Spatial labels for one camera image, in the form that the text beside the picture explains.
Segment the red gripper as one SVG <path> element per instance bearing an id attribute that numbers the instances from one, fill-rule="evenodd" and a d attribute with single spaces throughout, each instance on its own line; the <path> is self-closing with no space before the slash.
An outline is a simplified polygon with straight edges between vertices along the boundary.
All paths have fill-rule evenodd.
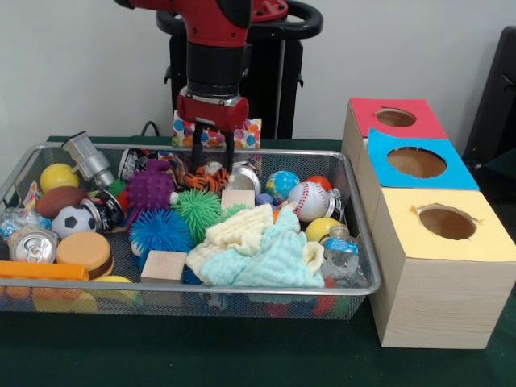
<path id="1" fill-rule="evenodd" d="M 248 100 L 239 95 L 233 98 L 201 97 L 184 87 L 177 95 L 177 113 L 182 119 L 195 123 L 192 146 L 194 167 L 197 169 L 202 162 L 202 123 L 205 123 L 223 132 L 226 144 L 223 167 L 227 172 L 231 172 L 235 140 L 234 133 L 230 131 L 240 129 L 244 125 L 249 113 Z"/>

